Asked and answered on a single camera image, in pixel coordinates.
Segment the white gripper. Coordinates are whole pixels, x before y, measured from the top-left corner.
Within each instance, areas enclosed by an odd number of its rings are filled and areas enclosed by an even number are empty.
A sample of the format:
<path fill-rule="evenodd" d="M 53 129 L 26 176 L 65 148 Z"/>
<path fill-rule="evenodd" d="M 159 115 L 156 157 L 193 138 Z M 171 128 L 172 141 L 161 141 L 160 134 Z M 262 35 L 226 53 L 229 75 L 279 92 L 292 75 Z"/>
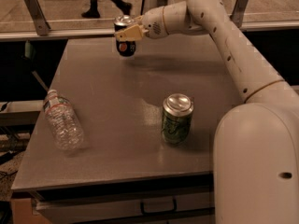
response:
<path fill-rule="evenodd" d="M 156 7 L 147 11 L 144 16 L 140 15 L 134 18 L 136 23 L 127 28 L 120 29 L 114 36 L 120 42 L 139 41 L 145 35 L 152 39 L 165 37 L 164 28 L 164 7 Z"/>

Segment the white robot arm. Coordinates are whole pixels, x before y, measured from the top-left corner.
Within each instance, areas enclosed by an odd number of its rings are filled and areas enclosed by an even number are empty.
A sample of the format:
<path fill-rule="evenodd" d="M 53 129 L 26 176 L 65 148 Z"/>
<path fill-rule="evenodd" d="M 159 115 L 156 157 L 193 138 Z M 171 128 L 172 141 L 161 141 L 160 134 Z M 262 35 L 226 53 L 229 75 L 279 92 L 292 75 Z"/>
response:
<path fill-rule="evenodd" d="M 241 96 L 214 137 L 217 224 L 299 224 L 299 94 L 243 35 L 221 0 L 156 7 L 119 41 L 209 34 Z"/>

